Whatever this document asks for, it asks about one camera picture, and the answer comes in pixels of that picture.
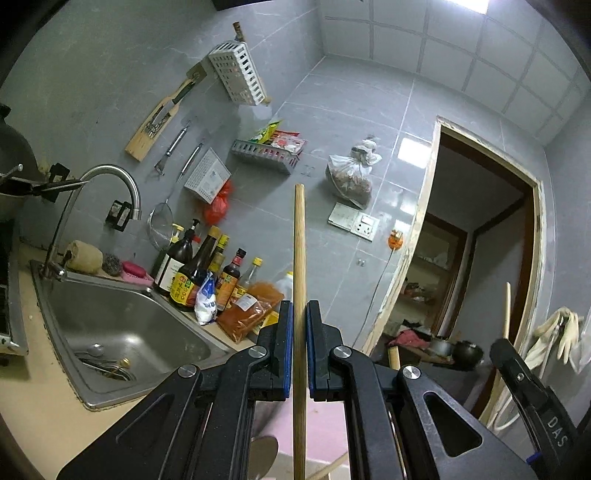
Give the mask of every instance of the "stainless steel sink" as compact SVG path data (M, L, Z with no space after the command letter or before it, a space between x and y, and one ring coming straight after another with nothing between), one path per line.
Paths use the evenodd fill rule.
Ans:
M180 365L213 367L233 353L149 287L71 272L61 281L46 280L38 274L41 266L31 261L47 331L90 409L145 395ZM98 357L86 353L95 343L103 347ZM108 377L124 358L124 375Z

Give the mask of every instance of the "countertop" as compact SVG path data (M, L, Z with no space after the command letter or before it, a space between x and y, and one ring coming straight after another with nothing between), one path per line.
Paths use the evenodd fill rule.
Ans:
M45 252L20 245L21 308L28 356L14 356L0 367L0 414L21 450L46 480L127 413L140 398L101 411L87 410L76 397L45 330L29 260ZM217 324L203 327L233 349L253 345L232 343Z

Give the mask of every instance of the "tiled ceiling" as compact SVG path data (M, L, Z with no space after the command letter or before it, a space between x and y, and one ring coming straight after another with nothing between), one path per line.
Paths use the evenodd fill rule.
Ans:
M526 0L485 15L448 0L320 0L326 53L418 73L505 115L544 145L591 83Z

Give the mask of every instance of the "door frame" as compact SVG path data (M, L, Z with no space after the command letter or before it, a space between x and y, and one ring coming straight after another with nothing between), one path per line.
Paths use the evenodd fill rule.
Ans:
M514 346L515 349L523 356L527 343L530 338L530 332L533 329L534 319L537 313L537 299L540 294L541 278L546 262L545 239L547 237L547 225L545 218L545 200L544 200L544 185L532 173L519 164L517 160L508 155L506 152L485 141L478 135L461 127L454 122L447 120L441 116L437 116L433 131L433 140L431 142L431 154L427 163L423 186L418 197L417 211L414 222L410 232L404 239L402 246L401 259L398 263L397 269L394 272L392 281L388 287L386 296L382 302L381 308L376 316L372 329L365 339L362 347L362 352L369 355L374 346L378 343L388 318L394 308L394 304L398 298L398 293L402 288L404 278L407 275L408 267L414 255L415 247L421 229L425 214L427 212L427 205L431 195L431 188L433 186L433 179L435 176L435 167L437 165L437 155L439 153L441 134L448 135L453 139L459 140L468 147L473 148L477 152L484 154L500 167L508 170L513 175L517 176L524 183L529 185L532 190L533 208L534 208L534 242L532 252L532 262L529 274L529 285L527 295L525 296L525 304L523 314L519 322L519 328L515 335ZM494 411L500 408L501 395L504 389L504 383L501 381L499 374L496 375L495 383L491 392L489 401L484 409L479 420L483 424L488 424L489 418Z

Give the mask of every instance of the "metal screw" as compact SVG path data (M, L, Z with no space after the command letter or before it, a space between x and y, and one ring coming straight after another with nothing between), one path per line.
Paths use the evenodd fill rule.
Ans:
M248 349L248 355L253 358L263 358L266 354L267 349L260 345L255 345Z
M421 376L421 371L414 365L407 365L402 369L402 374L410 380L416 380Z
M179 367L177 372L179 377L191 378L194 374L197 373L197 367L193 364L186 364L182 367Z
M349 358L351 356L351 348L345 345L336 346L333 353L339 358Z

